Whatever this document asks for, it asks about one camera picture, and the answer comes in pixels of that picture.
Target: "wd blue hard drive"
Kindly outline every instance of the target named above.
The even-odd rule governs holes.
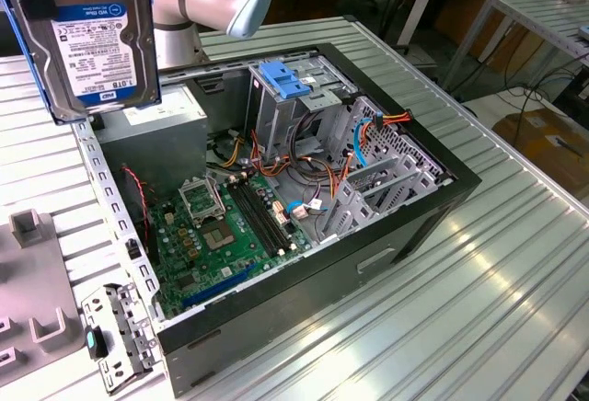
[[[151,0],[3,0],[56,123],[160,101]]]

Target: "yellow wire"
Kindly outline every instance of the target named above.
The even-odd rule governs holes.
[[[240,140],[237,139],[236,140],[236,146],[233,149],[233,154],[231,155],[231,158],[227,162],[225,162],[224,164],[221,165],[223,168],[228,168],[228,167],[232,166],[236,162],[237,155],[239,154],[239,146],[240,146],[240,144],[241,144]]]

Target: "white label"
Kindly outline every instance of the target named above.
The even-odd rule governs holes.
[[[302,77],[302,78],[299,79],[299,81],[301,81],[305,85],[309,85],[309,84],[313,84],[313,83],[317,82],[315,80],[315,78],[314,77],[311,77],[311,76],[309,76],[309,77]]]
[[[562,146],[560,142],[566,143],[565,140],[562,139],[558,134],[544,137],[546,137],[548,141],[552,143],[554,146]]]
[[[544,122],[544,120],[542,118],[539,118],[538,116],[532,116],[532,117],[529,117],[529,118],[526,118],[526,119],[535,128],[544,128],[544,127],[546,127],[546,122]]]
[[[181,91],[174,91],[165,93],[162,96],[162,103],[147,107],[145,109],[124,109],[122,112],[127,117],[131,125],[139,125],[140,123],[151,122],[152,120],[160,120],[176,116],[177,114],[189,112],[189,108],[194,106],[187,101],[186,95]]]
[[[53,33],[72,92],[86,104],[134,93],[133,50],[121,40],[128,24],[127,9],[120,3],[59,7]]]
[[[323,201],[321,201],[321,199],[313,199],[312,201],[309,202],[309,207],[312,210],[320,210],[321,203],[323,203]]]

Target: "metal work surface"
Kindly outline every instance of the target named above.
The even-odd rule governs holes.
[[[493,9],[506,15],[506,19],[491,38],[485,51],[480,56],[485,60],[497,46],[513,22],[517,22],[536,33],[546,42],[579,59],[579,63],[589,64],[589,40],[579,36],[579,27],[589,24],[589,0],[574,4],[563,0],[487,0],[463,39],[442,86],[448,88],[456,70],[467,55],[470,47],[478,37]]]
[[[564,399],[589,369],[587,211],[359,24],[203,37],[213,59],[324,41],[482,184],[416,254],[181,399]],[[0,74],[0,210],[53,215],[78,303],[125,282],[72,133],[52,125],[22,60],[3,60]],[[0,389],[2,399],[88,394],[107,399],[85,350]],[[115,399],[172,395],[156,366]]]

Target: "hard drive label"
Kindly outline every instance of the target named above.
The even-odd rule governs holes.
[[[53,33],[72,92],[85,104],[116,102],[133,94],[133,50],[122,40],[127,25],[121,3],[59,7]]]

